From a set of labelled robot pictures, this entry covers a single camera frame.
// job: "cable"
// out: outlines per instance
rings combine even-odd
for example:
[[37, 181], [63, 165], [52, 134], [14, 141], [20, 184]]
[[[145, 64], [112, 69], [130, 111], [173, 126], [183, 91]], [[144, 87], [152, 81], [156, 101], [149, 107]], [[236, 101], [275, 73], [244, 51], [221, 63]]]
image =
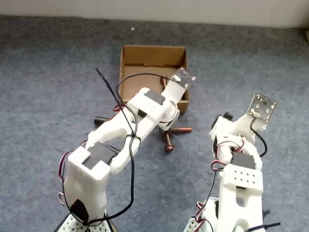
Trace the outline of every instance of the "cable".
[[106, 220], [106, 222], [107, 222], [107, 224], [108, 224], [108, 226], [109, 226], [109, 228], [110, 228], [110, 231], [111, 232], [114, 232], [114, 229], [112, 228], [112, 224], [111, 224], [111, 222], [107, 219]]
[[219, 164], [221, 164], [221, 165], [224, 165], [224, 166], [226, 166], [226, 164], [225, 163], [223, 163], [223, 162], [221, 162], [220, 160], [214, 160], [213, 162], [211, 162], [211, 169], [213, 170], [213, 171], [217, 171], [218, 169], [221, 169], [222, 167], [220, 167], [220, 168], [214, 168], [213, 166], [216, 164], [216, 163], [219, 163]]
[[127, 79], [129, 79], [129, 78], [132, 78], [132, 77], [135, 77], [135, 76], [142, 76], [142, 75], [157, 76], [157, 77], [161, 77], [161, 78], [164, 78], [164, 79], [166, 79], [166, 80], [169, 80], [169, 81], [174, 81], [174, 80], [172, 80], [172, 79], [167, 78], [166, 76], [163, 76], [163, 75], [160, 75], [160, 74], [156, 74], [156, 73], [151, 73], [151, 72], [144, 72], [144, 73], [141, 72], [141, 73], [136, 73], [136, 74], [127, 76], [127, 77], [125, 77], [124, 79], [122, 79], [122, 80], [118, 83], [118, 85], [117, 85], [117, 87], [116, 87], [116, 89], [115, 89], [115, 92], [116, 92], [116, 94], [117, 94], [117, 96], [118, 96], [120, 102], [122, 103], [122, 105], [125, 105], [125, 103], [124, 103], [124, 101], [122, 100], [122, 98], [121, 98], [121, 96], [120, 96], [120, 94], [119, 94], [119, 86], [120, 86], [125, 80], [127, 80]]
[[216, 160], [218, 160], [218, 148], [221, 144], [225, 144], [225, 143], [233, 143], [235, 145], [238, 146], [237, 150], [241, 148], [241, 146], [239, 146], [237, 143], [233, 142], [233, 141], [223, 141], [223, 142], [220, 142], [217, 146], [216, 146], [216, 150], [214, 151], [214, 156], [216, 158]]
[[210, 227], [211, 227], [211, 231], [212, 231], [212, 232], [214, 231], [214, 230], [213, 230], [213, 227], [212, 227], [212, 224], [210, 223], [210, 221], [208, 221], [206, 218], [199, 219], [199, 217], [200, 217], [201, 212], [204, 210], [204, 208], [205, 208], [205, 206], [206, 206], [206, 204], [207, 204], [207, 202], [208, 202], [208, 199], [209, 199], [209, 197], [210, 197], [210, 195], [211, 195], [211, 191], [212, 191], [212, 188], [213, 188], [213, 186], [214, 186], [214, 182], [215, 182], [215, 180], [216, 180], [216, 174], [217, 174], [217, 172], [222, 171], [222, 169], [223, 169], [223, 168], [218, 168], [217, 170], [214, 171], [213, 181], [212, 181], [212, 184], [211, 184], [211, 188], [209, 189], [209, 192], [208, 192], [208, 195], [207, 195], [207, 198], [206, 198], [205, 203], [202, 203], [203, 206], [201, 206], [201, 204], [200, 204], [199, 202], [197, 202], [197, 205], [198, 205], [197, 207], [199, 208], [199, 210], [198, 210], [198, 212], [197, 212], [197, 214], [196, 214], [196, 216], [195, 216], [195, 221], [199, 223], [199, 225], [197, 226], [197, 228], [200, 228], [200, 227], [203, 225], [204, 221], [206, 221], [206, 222], [209, 223], [209, 225], [210, 225]]
[[125, 113], [124, 113], [123, 106], [126, 107], [126, 108], [133, 114], [134, 119], [135, 119], [135, 123], [136, 123], [136, 125], [138, 125], [137, 116], [136, 116], [135, 112], [134, 112], [130, 107], [128, 107], [126, 104], [124, 104], [120, 98], [117, 99], [117, 97], [116, 97], [114, 91], [112, 90], [112, 87], [111, 87], [110, 83], [106, 80], [106, 78], [104, 77], [104, 75], [99, 71], [98, 68], [95, 68], [95, 70], [98, 72], [98, 74], [100, 75], [100, 77], [103, 79], [103, 81], [105, 82], [107, 88], [109, 89], [109, 91], [111, 92], [111, 94], [112, 94], [112, 96], [114, 97], [115, 101], [117, 102], [119, 109], [121, 110], [121, 112], [123, 113], [123, 115], [124, 115], [124, 117], [125, 117], [125, 119], [126, 119], [126, 122], [127, 122], [128, 125], [130, 126], [130, 129], [131, 129], [131, 131], [132, 131], [132, 134], [136, 133], [136, 131], [137, 131], [137, 126], [135, 126], [135, 130], [132, 129], [131, 123], [129, 123], [129, 120], [128, 120], [128, 118], [126, 117], [126, 115], [125, 115]]
[[276, 222], [276, 223], [269, 224], [269, 225], [260, 225], [260, 226], [255, 226], [255, 227], [252, 227], [250, 229], [247, 229], [245, 232], [251, 232], [251, 231], [258, 230], [258, 229], [265, 229], [265, 230], [267, 230], [268, 228], [275, 227], [275, 226], [280, 226], [280, 225], [281, 225], [280, 222]]
[[252, 120], [252, 122], [250, 123], [250, 129], [253, 131], [253, 133], [254, 133], [254, 134], [262, 141], [262, 143], [264, 144], [265, 150], [264, 150], [264, 152], [260, 155], [260, 157], [263, 157], [263, 156], [267, 153], [268, 147], [267, 147], [267, 144], [266, 144], [265, 140], [263, 139], [263, 137], [262, 137], [258, 132], [256, 132], [256, 131], [252, 128], [252, 125], [253, 125], [253, 123], [255, 122], [255, 120], [256, 120], [256, 117], [253, 117], [253, 120]]

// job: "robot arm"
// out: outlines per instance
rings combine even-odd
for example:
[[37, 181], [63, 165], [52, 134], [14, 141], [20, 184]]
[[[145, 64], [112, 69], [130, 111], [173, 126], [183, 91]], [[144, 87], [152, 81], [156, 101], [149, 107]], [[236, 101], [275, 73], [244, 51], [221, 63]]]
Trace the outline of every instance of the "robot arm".
[[[124, 108], [123, 113], [119, 112], [89, 134], [85, 148], [80, 146], [69, 155], [64, 191], [68, 206], [81, 221], [103, 217], [109, 174], [117, 175], [122, 171], [130, 161], [130, 149], [135, 155], [140, 144], [156, 126], [168, 130], [177, 120], [177, 102], [195, 77], [180, 68], [171, 80], [162, 94], [144, 87], [127, 103], [138, 116], [138, 122]], [[136, 136], [132, 136], [131, 128], [137, 129]], [[118, 154], [103, 145], [117, 137], [125, 139], [125, 145]]]
[[[255, 94], [247, 114], [237, 121], [233, 122], [229, 113], [216, 118], [210, 135], [215, 162], [221, 164], [220, 196], [197, 204], [200, 210], [184, 231], [244, 232], [254, 228], [254, 231], [265, 232], [262, 160], [254, 142], [256, 131], [266, 129], [276, 105], [264, 95]], [[242, 199], [243, 204], [239, 204], [237, 198]]]

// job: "white wall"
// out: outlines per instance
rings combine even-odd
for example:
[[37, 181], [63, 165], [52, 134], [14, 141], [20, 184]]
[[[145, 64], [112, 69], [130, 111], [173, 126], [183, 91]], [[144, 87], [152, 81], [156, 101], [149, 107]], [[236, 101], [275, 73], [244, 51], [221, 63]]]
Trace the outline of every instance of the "white wall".
[[0, 0], [0, 14], [309, 27], [309, 0]]

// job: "open cardboard box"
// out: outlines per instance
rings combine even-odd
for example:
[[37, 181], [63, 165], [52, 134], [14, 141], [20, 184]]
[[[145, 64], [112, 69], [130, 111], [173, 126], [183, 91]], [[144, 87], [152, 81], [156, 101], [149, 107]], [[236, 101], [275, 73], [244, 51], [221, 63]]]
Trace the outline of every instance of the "open cardboard box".
[[[120, 81], [136, 73], [156, 73], [170, 78], [180, 67], [187, 69], [185, 47], [172, 46], [123, 46], [120, 57]], [[152, 75], [135, 76], [125, 80], [119, 87], [119, 93], [127, 103], [139, 90], [148, 87], [162, 93], [160, 78]], [[184, 113], [189, 104], [188, 90], [177, 106]]]

